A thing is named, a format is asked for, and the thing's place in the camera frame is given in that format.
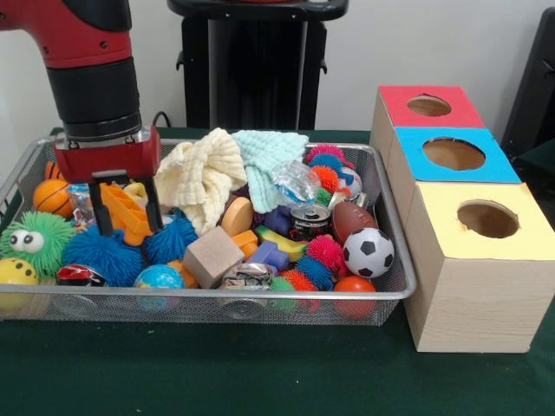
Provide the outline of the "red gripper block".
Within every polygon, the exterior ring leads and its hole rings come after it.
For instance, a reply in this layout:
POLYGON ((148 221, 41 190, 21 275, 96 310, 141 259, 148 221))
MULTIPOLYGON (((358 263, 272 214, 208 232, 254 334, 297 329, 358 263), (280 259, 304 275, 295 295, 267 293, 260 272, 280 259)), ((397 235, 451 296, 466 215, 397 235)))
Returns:
POLYGON ((101 185, 111 185, 119 177, 140 179, 147 193, 146 214, 151 232, 163 227, 158 194, 153 181, 160 164, 161 143, 156 126, 118 139, 93 143, 71 141, 65 132, 54 136, 55 158, 62 176, 69 183, 88 183, 96 225, 104 237, 114 228, 108 208, 103 204, 101 185))

